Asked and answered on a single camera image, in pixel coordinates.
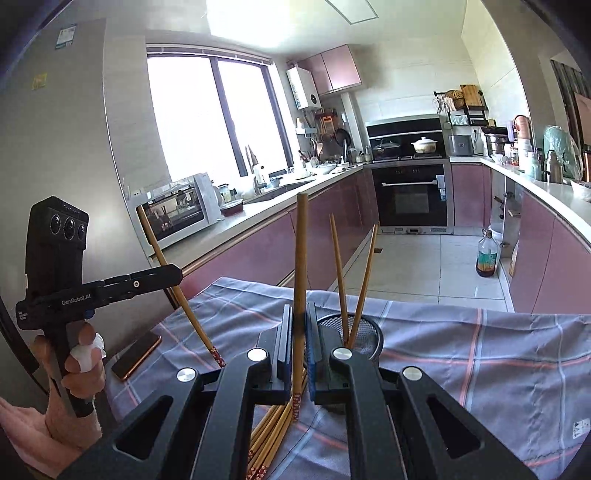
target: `sink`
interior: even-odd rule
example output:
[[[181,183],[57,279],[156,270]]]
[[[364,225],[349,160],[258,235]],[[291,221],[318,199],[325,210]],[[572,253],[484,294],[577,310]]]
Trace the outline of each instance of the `sink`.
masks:
[[[300,181],[298,183],[290,183],[288,185],[283,185],[283,186],[277,187],[276,189],[269,190],[268,192],[261,193],[260,195],[257,195],[253,199],[246,200],[244,203],[266,202],[268,200],[274,199],[275,197],[278,197],[279,195],[283,195],[284,193],[298,189],[302,185],[306,185],[307,183],[310,183],[313,181],[314,180],[306,180],[306,181]]]

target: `countertop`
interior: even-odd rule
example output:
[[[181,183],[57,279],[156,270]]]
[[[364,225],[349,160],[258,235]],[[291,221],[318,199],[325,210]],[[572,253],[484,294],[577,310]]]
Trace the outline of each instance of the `countertop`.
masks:
[[[359,165],[344,172],[318,176],[310,183],[279,195],[274,199],[267,200],[266,202],[247,203],[244,205],[244,210],[242,212],[230,217],[224,217],[224,220],[204,228],[203,230],[170,245],[170,247],[163,249],[164,256],[168,263],[175,264],[179,268],[184,268],[191,262],[208,254],[219,245],[224,244],[249,228],[268,219],[272,215],[295,204],[298,193],[305,192],[308,195],[312,195],[333,183],[359,172],[362,167],[363,165]],[[286,181],[282,181],[280,186],[288,183],[306,181],[308,179],[285,179]],[[158,260],[155,255],[153,255],[150,260],[154,266],[158,265]]]
[[[450,157],[453,163],[481,163],[521,185],[566,220],[591,245],[591,203],[573,196],[570,185],[537,181],[517,167],[502,166],[488,157]]]

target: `window frame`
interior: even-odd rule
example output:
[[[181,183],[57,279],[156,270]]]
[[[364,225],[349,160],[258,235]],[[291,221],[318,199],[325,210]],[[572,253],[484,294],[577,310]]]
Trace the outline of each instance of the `window frame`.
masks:
[[[213,80],[216,85],[217,96],[220,101],[220,106],[222,107],[222,114],[226,124],[226,130],[228,131],[228,137],[230,138],[230,144],[232,146],[232,151],[234,153],[234,159],[236,161],[236,166],[238,167],[238,173],[241,177],[248,177],[249,170],[246,166],[246,162],[244,160],[244,156],[242,154],[242,150],[240,148],[240,143],[238,143],[238,136],[236,135],[236,127],[234,126],[234,121],[232,119],[232,114],[230,113],[230,107],[228,104],[228,98],[226,97],[226,91],[223,86],[222,76],[220,74],[219,69],[219,62],[227,61],[227,62],[234,62],[234,63],[244,63],[250,65],[252,67],[258,67],[261,69],[261,74],[263,81],[265,83],[265,87],[267,89],[267,95],[269,96],[269,101],[271,103],[271,110],[273,111],[273,116],[275,118],[275,124],[277,125],[277,131],[279,133],[279,138],[281,139],[281,145],[283,147],[283,153],[285,155],[285,163],[287,168],[293,167],[293,154],[291,152],[291,147],[289,140],[287,139],[287,131],[285,130],[285,124],[283,123],[281,117],[281,111],[279,109],[279,102],[277,101],[277,95],[275,93],[275,89],[273,88],[273,84],[271,81],[271,74],[269,73],[269,66],[266,64],[261,64],[258,62],[247,61],[247,60],[237,60],[237,59],[230,59],[221,56],[213,56],[213,55],[204,55],[198,53],[174,53],[174,52],[162,52],[156,53],[153,51],[147,52],[147,58],[160,58],[160,57],[201,57],[205,59],[209,59],[209,63],[212,68],[213,73]]]

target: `smartphone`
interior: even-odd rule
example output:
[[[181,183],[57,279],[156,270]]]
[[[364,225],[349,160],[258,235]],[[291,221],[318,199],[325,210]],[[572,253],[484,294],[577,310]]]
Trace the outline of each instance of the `smartphone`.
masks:
[[[127,380],[161,341],[160,335],[152,331],[145,333],[115,362],[111,367],[112,372],[121,381]]]

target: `toaster oven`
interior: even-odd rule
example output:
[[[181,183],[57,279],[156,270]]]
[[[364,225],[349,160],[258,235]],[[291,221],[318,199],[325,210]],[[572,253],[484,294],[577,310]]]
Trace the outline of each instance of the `toaster oven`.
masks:
[[[169,247],[222,219],[217,196],[207,173],[199,173],[136,195],[127,204],[135,233],[147,256],[154,255],[154,249],[139,221],[136,212],[138,206],[144,209],[160,248]]]

